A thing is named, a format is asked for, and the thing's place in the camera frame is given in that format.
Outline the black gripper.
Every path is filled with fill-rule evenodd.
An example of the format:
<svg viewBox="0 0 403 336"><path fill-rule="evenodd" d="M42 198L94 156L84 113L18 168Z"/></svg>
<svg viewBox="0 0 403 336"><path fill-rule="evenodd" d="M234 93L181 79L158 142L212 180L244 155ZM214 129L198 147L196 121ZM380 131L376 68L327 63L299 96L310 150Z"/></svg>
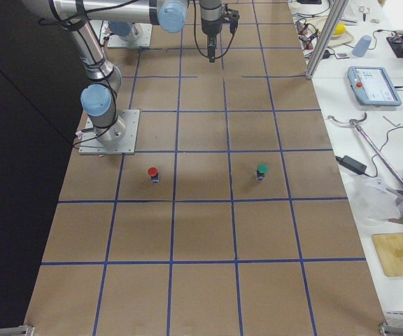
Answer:
<svg viewBox="0 0 403 336"><path fill-rule="evenodd" d="M201 29L207 35L207 57L210 63L214 63L217 35L222 31L222 25L228 23L230 33L235 34L240 15L221 0L200 0L199 7Z"/></svg>

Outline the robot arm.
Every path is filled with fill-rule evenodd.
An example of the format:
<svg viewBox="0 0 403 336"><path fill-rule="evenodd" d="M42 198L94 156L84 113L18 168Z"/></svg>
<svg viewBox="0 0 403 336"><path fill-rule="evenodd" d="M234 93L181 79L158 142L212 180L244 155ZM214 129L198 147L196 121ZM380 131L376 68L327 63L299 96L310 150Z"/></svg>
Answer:
<svg viewBox="0 0 403 336"><path fill-rule="evenodd" d="M145 23L175 34L185 26L188 1L23 1L23 5L40 18L41 26L60 26L70 33L91 82L82 91L80 102L92 122L92 136L76 142L74 148L96 144L118 151L128 126L117 105L122 74L107 59L91 21L130 27Z"/></svg>
<svg viewBox="0 0 403 336"><path fill-rule="evenodd" d="M108 28L123 41L136 41L143 35L143 29L139 23L110 21Z"/></svg>

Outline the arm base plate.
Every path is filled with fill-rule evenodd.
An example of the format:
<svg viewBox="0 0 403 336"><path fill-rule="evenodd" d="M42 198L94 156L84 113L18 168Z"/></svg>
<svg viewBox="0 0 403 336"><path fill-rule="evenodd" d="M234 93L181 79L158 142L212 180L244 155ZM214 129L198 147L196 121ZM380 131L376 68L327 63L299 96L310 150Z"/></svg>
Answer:
<svg viewBox="0 0 403 336"><path fill-rule="evenodd" d="M104 130L94 132L92 121L87 117L85 127L90 131L83 134L78 152L81 155L135 154L139 118L140 110L118 110L117 122L97 138Z"/></svg>
<svg viewBox="0 0 403 336"><path fill-rule="evenodd" d="M153 26L147 23L109 22L108 48L149 48Z"/></svg>

